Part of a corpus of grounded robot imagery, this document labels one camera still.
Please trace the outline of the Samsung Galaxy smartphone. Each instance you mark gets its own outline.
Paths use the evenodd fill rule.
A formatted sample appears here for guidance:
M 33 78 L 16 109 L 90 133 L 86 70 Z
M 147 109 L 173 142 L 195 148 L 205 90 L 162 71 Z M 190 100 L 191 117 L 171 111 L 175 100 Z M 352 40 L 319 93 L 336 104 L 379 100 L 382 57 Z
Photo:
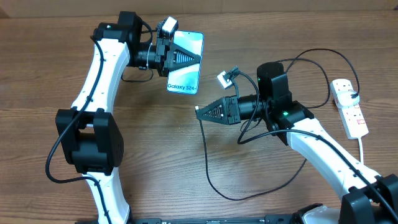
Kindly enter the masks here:
M 174 35 L 177 44 L 197 55 L 203 56 L 204 34 L 201 32 L 178 30 Z M 201 62 L 189 67 L 169 72 L 167 90 L 173 93 L 195 95 L 198 92 Z

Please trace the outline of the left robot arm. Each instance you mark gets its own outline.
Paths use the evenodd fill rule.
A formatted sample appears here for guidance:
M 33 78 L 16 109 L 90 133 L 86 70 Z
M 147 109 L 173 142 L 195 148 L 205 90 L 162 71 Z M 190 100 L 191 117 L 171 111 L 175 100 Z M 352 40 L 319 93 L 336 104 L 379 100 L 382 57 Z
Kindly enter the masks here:
M 55 145 L 90 186 L 98 223 L 132 223 L 119 177 L 124 140 L 113 116 L 123 73 L 128 67 L 148 70 L 167 79 L 167 91 L 194 95 L 205 36 L 180 30 L 173 17 L 152 29 L 135 12 L 123 11 L 117 22 L 101 23 L 92 40 L 93 60 L 83 88 L 70 109 L 55 117 Z

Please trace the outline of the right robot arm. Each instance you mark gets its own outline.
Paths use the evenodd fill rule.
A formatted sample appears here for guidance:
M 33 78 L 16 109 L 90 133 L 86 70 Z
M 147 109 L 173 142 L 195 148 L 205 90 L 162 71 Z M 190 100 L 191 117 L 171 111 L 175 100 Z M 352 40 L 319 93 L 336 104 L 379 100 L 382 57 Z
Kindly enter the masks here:
M 277 136 L 300 153 L 331 185 L 339 209 L 314 203 L 287 215 L 287 223 L 397 223 L 397 176 L 381 176 L 339 145 L 304 105 L 292 99 L 280 62 L 257 68 L 255 94 L 222 97 L 196 108 L 197 119 L 225 125 L 265 121 L 267 135 Z

